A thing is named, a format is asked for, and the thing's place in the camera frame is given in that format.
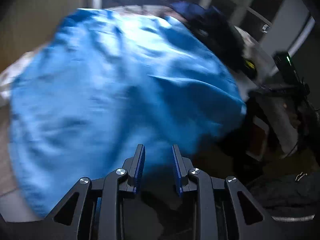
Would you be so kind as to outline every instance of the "dark blue cloth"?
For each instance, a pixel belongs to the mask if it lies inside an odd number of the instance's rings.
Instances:
[[[227,68],[174,18],[78,9],[12,84],[10,156],[46,215],[83,176],[97,179],[146,146],[143,176],[246,111]]]

